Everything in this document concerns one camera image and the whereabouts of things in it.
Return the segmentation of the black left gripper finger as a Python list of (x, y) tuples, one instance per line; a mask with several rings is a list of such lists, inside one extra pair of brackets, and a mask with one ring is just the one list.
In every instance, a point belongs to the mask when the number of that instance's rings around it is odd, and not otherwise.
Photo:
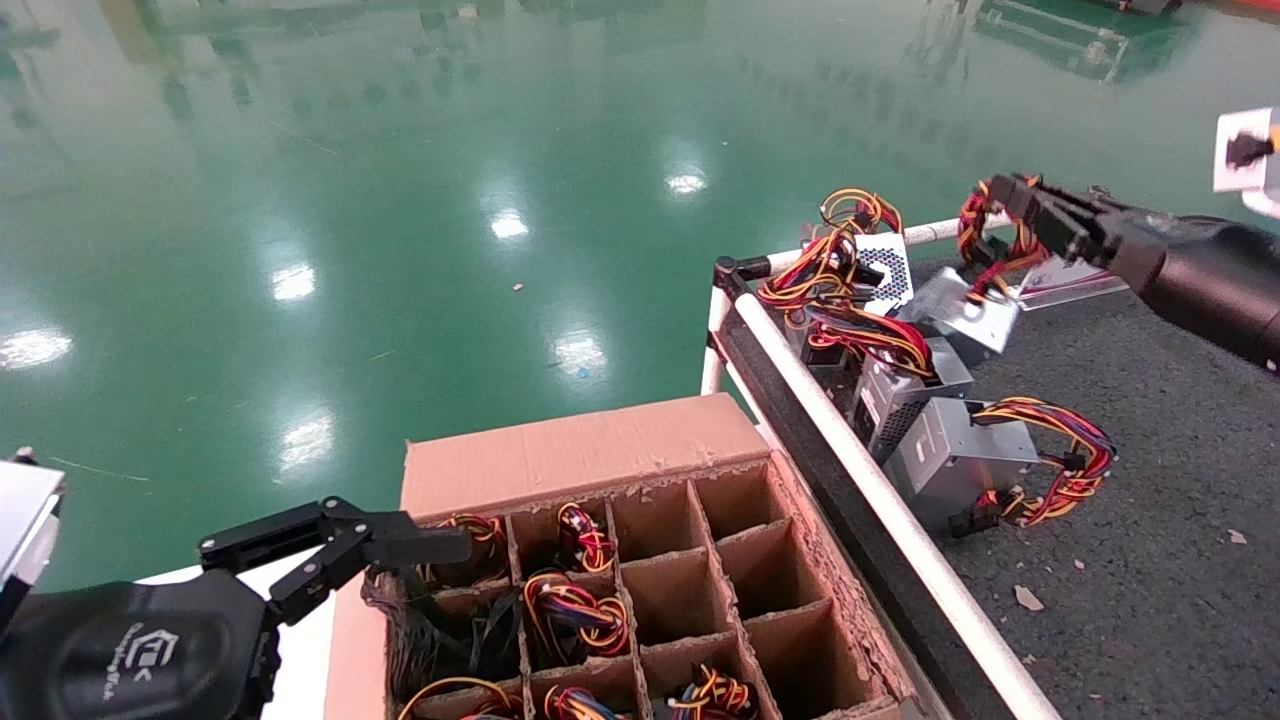
[(406, 511), (367, 512), (328, 497), (206, 537), (198, 546), (204, 571), (238, 577), (310, 551), (269, 591), (269, 616), (294, 625), (369, 568), (453, 564), (471, 557), (470, 534), (456, 527), (424, 528)]

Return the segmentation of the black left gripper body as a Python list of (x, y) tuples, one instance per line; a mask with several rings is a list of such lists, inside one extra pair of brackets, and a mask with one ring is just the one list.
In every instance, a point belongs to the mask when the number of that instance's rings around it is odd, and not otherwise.
[(5, 719), (257, 719), (280, 634), (236, 577), (28, 597), (3, 634)]

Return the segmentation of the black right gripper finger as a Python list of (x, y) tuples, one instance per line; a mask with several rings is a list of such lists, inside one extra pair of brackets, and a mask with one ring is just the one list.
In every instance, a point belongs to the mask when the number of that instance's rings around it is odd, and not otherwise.
[(1047, 222), (1060, 225), (1093, 225), (1101, 215), (1140, 210), (1137, 205), (1116, 200), (1101, 186), (1075, 191), (1038, 179), (1036, 192), (1039, 214)]
[(998, 259), (1002, 270), (1029, 268), (1048, 256), (1107, 270), (1115, 251), (1100, 219), (1116, 211), (1116, 199), (1098, 186), (1076, 193), (1038, 177), (995, 176), (988, 200), (1004, 209), (1016, 238)]

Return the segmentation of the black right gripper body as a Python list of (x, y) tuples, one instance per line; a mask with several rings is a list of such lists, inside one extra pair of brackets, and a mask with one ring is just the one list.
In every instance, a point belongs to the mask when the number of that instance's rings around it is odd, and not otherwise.
[(1157, 316), (1268, 372), (1279, 365), (1277, 236), (1212, 217), (1116, 211), (1108, 272)]

